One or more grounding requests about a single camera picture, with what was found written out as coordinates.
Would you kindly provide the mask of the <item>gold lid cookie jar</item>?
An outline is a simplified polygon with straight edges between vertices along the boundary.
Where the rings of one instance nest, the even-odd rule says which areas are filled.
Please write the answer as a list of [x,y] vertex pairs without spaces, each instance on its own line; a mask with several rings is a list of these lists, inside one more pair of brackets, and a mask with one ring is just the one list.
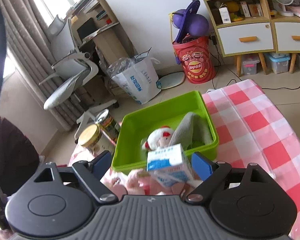
[[114,154],[115,145],[96,124],[88,126],[79,136],[78,144],[89,150],[93,156],[104,151]]

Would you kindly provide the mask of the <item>green plastic bin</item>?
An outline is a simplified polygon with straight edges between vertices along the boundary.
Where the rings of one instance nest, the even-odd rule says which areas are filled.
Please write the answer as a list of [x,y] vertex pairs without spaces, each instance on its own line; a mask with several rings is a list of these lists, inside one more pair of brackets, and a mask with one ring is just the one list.
[[193,123],[201,127],[186,131],[191,140],[183,146],[185,155],[190,157],[199,152],[215,160],[219,136],[203,96],[194,90],[127,114],[122,120],[112,169],[128,174],[131,170],[145,168],[147,153],[168,146],[188,113],[199,116]]

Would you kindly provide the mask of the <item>blue white milk carton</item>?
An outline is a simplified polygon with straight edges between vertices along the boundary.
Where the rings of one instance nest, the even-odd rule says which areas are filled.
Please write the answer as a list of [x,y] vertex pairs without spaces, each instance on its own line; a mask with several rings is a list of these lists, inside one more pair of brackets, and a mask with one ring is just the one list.
[[181,144],[148,152],[146,168],[163,187],[194,180],[190,162]]

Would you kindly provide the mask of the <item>pink plush bunny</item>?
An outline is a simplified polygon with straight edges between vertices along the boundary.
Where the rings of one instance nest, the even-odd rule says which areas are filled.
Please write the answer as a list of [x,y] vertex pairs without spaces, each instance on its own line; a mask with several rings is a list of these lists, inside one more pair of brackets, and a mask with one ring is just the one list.
[[115,172],[111,168],[101,178],[100,182],[121,199],[124,195],[164,196],[189,193],[194,187],[187,183],[177,182],[172,186],[164,187],[153,179],[145,170],[132,170],[128,175]]

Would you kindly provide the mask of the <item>yellow green tall can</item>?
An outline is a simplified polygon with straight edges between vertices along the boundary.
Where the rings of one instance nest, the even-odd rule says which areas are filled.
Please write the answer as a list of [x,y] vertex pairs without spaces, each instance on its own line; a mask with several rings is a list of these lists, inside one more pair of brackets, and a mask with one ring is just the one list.
[[115,143],[119,138],[121,126],[110,114],[109,109],[104,109],[95,118],[95,124]]

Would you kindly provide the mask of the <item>grey green folded towel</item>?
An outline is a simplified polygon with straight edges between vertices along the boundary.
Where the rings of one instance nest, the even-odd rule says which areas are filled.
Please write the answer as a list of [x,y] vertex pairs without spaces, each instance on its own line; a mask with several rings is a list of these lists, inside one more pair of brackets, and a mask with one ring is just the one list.
[[209,145],[213,142],[209,124],[200,115],[189,112],[174,131],[169,146],[181,144],[183,150]]

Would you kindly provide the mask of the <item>pink checkered tablecloth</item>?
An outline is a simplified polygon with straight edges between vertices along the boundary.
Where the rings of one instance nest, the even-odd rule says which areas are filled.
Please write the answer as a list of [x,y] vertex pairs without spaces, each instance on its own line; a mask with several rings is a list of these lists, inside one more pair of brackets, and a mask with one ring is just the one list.
[[141,140],[160,126],[176,128],[186,113],[209,117],[214,142],[200,151],[233,167],[258,163],[294,200],[298,215],[291,234],[300,237],[300,140],[288,121],[253,80],[213,92],[197,90],[143,107],[119,120],[121,137],[113,169],[121,173],[146,166]]

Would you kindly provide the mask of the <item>santa plush toy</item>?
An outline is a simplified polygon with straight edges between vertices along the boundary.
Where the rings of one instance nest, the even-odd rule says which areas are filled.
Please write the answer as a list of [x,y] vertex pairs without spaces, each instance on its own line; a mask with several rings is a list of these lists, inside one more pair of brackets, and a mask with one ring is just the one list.
[[162,126],[154,130],[143,143],[142,150],[150,152],[166,148],[170,143],[173,133],[174,129],[171,129],[169,126]]

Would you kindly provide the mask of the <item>white blue paper bag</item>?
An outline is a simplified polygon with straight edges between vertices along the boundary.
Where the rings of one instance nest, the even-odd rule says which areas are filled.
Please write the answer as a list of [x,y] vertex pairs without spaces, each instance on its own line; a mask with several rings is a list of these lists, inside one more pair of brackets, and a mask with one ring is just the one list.
[[133,58],[122,57],[107,69],[111,80],[141,105],[161,92],[161,83],[154,68],[160,61],[150,57],[149,52],[147,50]]

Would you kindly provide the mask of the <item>red lays chip bucket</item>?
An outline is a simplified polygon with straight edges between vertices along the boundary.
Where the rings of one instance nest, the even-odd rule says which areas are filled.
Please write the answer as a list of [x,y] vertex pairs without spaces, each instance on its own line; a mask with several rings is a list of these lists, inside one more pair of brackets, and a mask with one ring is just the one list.
[[209,52],[209,37],[185,37],[182,43],[172,43],[177,64],[181,64],[190,83],[206,83],[215,75]]

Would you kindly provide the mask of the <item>clear box pink label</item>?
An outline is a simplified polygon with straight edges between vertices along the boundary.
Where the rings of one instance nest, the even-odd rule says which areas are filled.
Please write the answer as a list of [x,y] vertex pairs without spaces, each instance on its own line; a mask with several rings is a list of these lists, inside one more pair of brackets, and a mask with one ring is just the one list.
[[244,75],[257,74],[257,65],[260,63],[258,54],[246,54],[242,56],[242,72]]

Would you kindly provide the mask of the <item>clear box blue lid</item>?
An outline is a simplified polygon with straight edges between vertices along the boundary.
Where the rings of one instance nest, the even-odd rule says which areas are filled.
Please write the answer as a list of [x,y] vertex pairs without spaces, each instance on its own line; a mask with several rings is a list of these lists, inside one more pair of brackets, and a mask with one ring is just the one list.
[[288,72],[290,54],[277,54],[271,52],[265,53],[264,58],[266,60],[267,67],[275,74]]

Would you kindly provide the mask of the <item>wooden desk shelf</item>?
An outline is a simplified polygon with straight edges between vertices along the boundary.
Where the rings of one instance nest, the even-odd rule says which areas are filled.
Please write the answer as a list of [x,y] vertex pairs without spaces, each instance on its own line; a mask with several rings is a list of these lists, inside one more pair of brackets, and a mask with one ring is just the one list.
[[131,57],[134,46],[106,0],[80,0],[67,12],[79,48],[93,45],[106,63]]

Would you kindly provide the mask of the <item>purple hopper ball toy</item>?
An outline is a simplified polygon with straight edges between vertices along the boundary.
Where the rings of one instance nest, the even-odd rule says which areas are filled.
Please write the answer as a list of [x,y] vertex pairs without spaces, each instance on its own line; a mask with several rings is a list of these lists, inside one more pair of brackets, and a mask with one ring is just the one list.
[[177,28],[176,38],[172,38],[175,43],[181,43],[187,35],[191,37],[206,36],[209,32],[209,22],[201,14],[198,14],[200,7],[199,0],[193,0],[186,9],[179,9],[170,13],[170,23]]

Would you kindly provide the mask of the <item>wooden white drawer cabinet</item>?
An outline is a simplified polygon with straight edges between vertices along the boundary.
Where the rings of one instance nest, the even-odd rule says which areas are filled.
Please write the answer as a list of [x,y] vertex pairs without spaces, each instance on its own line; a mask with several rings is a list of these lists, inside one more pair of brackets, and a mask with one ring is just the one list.
[[300,53],[300,7],[286,6],[293,17],[279,14],[275,0],[204,0],[223,56],[233,56],[241,74],[242,56],[258,54],[267,71],[265,53],[290,54],[293,73]]

